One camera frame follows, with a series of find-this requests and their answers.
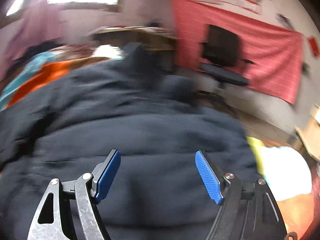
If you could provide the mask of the dark navy padded jacket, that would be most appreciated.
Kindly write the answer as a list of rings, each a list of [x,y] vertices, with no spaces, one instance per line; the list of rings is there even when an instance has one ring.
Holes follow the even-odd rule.
[[[53,178],[121,165],[98,205],[112,239],[204,239],[218,207],[195,166],[205,151],[244,181],[259,178],[241,123],[197,105],[194,82],[165,75],[142,46],[80,67],[1,112],[1,239],[26,239]]]

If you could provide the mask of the colourful striped bed blanket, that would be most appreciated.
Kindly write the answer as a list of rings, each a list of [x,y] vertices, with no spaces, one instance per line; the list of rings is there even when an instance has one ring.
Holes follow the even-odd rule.
[[[60,46],[39,53],[1,91],[1,110],[69,72],[106,60],[121,60],[125,53],[111,45]]]

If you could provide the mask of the black office chair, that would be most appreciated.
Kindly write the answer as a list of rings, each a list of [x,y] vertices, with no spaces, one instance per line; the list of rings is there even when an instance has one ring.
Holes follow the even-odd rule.
[[[207,25],[207,30],[207,39],[202,42],[201,58],[209,62],[200,64],[200,72],[212,77],[221,85],[228,83],[248,86],[248,78],[230,70],[240,62],[243,63],[243,69],[246,69],[248,64],[255,65],[255,62],[242,57],[240,36],[211,24]]]

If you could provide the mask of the wooden desk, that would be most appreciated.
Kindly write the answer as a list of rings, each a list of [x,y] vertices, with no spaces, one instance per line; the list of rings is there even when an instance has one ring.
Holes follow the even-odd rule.
[[[128,43],[140,43],[155,56],[157,63],[167,72],[174,73],[177,38],[160,27],[111,27],[94,30],[90,37],[100,45],[124,48]]]

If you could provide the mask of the pink curtain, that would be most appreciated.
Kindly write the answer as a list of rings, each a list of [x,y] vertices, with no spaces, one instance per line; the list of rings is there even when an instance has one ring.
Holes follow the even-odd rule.
[[[24,0],[21,23],[1,53],[1,77],[32,46],[63,38],[61,8],[47,0]]]

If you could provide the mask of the red checked wall cloth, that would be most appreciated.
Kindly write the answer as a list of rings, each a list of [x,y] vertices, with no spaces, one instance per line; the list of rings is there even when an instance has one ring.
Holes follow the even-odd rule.
[[[208,25],[239,35],[241,55],[255,65],[244,76],[253,90],[296,102],[303,62],[301,33],[192,0],[172,0],[176,24],[176,64],[196,70]]]

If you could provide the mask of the red paper wall decoration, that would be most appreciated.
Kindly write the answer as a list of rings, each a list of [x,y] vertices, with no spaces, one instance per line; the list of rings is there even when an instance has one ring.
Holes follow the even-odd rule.
[[[314,57],[319,57],[319,46],[315,37],[309,37],[308,43],[310,45]]]

